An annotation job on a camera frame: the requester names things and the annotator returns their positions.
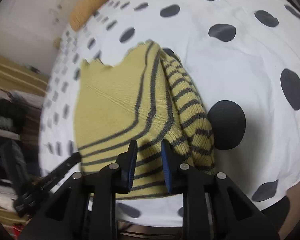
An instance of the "metal screw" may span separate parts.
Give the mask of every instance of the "metal screw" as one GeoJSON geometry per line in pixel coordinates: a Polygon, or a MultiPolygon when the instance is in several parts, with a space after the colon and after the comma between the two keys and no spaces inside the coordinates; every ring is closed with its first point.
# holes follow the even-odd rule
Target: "metal screw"
{"type": "Polygon", "coordinates": [[[217,173],[217,177],[218,177],[219,179],[225,179],[225,178],[227,177],[227,175],[226,175],[225,173],[223,173],[223,172],[218,172],[218,173],[217,173]]]}
{"type": "Polygon", "coordinates": [[[74,174],[72,174],[73,179],[80,179],[82,177],[81,172],[77,171],[74,174]]]}
{"type": "Polygon", "coordinates": [[[111,164],[109,165],[109,168],[110,168],[111,170],[116,170],[117,168],[119,168],[119,164],[118,164],[118,163],[111,163],[111,164]]]}
{"type": "Polygon", "coordinates": [[[179,167],[180,167],[180,169],[182,169],[182,170],[187,170],[187,169],[190,168],[190,166],[189,166],[188,164],[186,164],[186,163],[181,163],[179,167]]]}

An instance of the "white bedsheet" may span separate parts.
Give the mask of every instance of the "white bedsheet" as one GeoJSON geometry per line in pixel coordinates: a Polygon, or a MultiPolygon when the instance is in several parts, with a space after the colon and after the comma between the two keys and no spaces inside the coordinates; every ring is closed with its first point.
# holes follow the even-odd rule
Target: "white bedsheet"
{"type": "MultiPolygon", "coordinates": [[[[172,49],[193,79],[215,133],[217,170],[261,210],[284,197],[300,181],[300,13],[286,0],[109,0],[77,33],[68,26],[41,117],[42,174],[75,151],[80,62],[115,65],[148,39],[172,49]]],[[[121,219],[182,224],[181,195],[122,202],[141,215],[119,209],[121,219]]]]}

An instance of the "yellow knit sweater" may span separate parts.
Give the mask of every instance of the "yellow knit sweater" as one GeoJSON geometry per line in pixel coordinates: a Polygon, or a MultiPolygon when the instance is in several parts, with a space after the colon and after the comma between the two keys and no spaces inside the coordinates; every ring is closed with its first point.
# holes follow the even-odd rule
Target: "yellow knit sweater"
{"type": "Polygon", "coordinates": [[[133,187],[117,198],[167,194],[160,144],[167,139],[189,165],[214,171],[213,134],[191,79],[176,55],[147,41],[115,67],[98,59],[81,66],[74,118],[75,138],[86,173],[99,171],[138,141],[133,187]]]}

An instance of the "red object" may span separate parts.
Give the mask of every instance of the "red object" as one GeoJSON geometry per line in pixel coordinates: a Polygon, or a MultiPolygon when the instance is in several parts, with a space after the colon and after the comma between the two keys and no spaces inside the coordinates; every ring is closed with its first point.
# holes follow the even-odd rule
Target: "red object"
{"type": "Polygon", "coordinates": [[[15,239],[18,238],[18,236],[20,235],[20,233],[22,232],[22,230],[23,230],[24,227],[25,226],[22,225],[22,224],[13,224],[12,229],[13,229],[13,233],[15,235],[15,239]]]}

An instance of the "white wall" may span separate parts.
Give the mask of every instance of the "white wall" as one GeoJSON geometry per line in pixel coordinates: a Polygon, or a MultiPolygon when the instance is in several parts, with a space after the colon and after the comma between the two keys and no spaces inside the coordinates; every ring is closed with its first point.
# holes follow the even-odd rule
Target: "white wall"
{"type": "Polygon", "coordinates": [[[49,74],[58,52],[53,40],[61,36],[77,1],[3,0],[0,4],[0,55],[49,74]]]}

